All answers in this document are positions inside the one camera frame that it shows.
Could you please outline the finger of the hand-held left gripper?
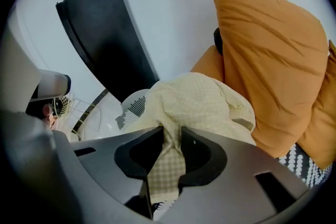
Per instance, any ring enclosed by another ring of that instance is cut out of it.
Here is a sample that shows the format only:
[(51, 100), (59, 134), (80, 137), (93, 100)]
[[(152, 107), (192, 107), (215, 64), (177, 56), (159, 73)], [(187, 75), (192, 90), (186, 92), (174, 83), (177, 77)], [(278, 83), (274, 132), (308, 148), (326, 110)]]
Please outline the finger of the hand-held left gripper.
[(40, 82), (30, 102), (59, 98), (67, 95), (71, 89), (71, 78), (59, 72), (39, 69)]

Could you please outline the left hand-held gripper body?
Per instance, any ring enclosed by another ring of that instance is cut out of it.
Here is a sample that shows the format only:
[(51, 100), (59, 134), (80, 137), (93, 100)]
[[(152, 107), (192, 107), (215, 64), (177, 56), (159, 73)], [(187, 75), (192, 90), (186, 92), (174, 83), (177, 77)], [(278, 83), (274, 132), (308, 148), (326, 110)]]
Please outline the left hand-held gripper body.
[(10, 30), (4, 31), (4, 110), (24, 112), (40, 82), (40, 72)]

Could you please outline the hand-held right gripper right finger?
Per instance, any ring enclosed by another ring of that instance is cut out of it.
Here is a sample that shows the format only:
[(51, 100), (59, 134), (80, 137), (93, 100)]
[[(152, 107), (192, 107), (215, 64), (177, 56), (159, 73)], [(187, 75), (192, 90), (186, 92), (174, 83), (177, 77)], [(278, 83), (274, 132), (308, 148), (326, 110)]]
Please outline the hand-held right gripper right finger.
[(288, 223), (310, 200), (307, 186), (257, 147), (181, 129), (186, 173), (163, 223)]

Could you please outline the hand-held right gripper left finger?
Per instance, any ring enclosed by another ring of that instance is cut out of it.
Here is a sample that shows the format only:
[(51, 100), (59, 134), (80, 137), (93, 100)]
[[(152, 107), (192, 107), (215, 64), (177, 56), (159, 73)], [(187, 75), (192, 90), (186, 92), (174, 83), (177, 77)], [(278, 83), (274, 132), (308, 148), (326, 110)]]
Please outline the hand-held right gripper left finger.
[(162, 150), (162, 127), (73, 144), (60, 131), (53, 136), (82, 219), (153, 218), (147, 175)]

